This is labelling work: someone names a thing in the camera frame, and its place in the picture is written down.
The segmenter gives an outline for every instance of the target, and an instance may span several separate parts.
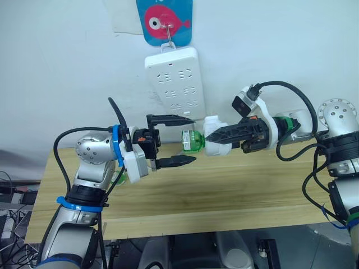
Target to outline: metal hook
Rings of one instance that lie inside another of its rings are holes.
[[[174,48],[174,45],[173,45],[173,42],[172,42],[172,39],[171,39],[171,34],[170,34],[170,32],[169,32],[169,29],[170,29],[170,28],[173,28],[173,25],[172,25],[172,24],[162,25],[162,28],[166,28],[168,44],[169,44],[169,46],[170,46],[171,48]]]

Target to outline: power strip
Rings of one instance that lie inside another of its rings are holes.
[[[167,113],[191,119],[206,116],[197,50],[174,49],[145,59],[145,69]]]

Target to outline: fish eye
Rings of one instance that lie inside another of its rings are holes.
[[[149,24],[150,24],[150,27],[151,27],[153,30],[158,30],[158,29],[160,29],[160,27],[161,27],[161,22],[160,22],[159,19],[156,18],[156,17],[150,18]]]

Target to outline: white wall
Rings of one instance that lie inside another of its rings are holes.
[[[208,114],[238,121],[235,94],[267,80],[295,84],[316,108],[335,97],[359,108],[358,14],[356,0],[194,0]],[[117,122],[108,96],[130,125],[164,113],[144,72],[144,58],[157,52],[143,36],[112,33],[101,0],[1,0],[0,170],[41,178],[58,134]],[[282,89],[262,97],[273,114],[303,107]]]

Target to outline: floor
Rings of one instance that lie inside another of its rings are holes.
[[[268,269],[257,252],[259,239],[275,239],[282,269],[353,269],[350,238],[330,223],[240,231],[259,269]],[[114,268],[137,268],[146,238],[124,240]],[[212,233],[176,235],[172,265],[180,268],[220,268]]]

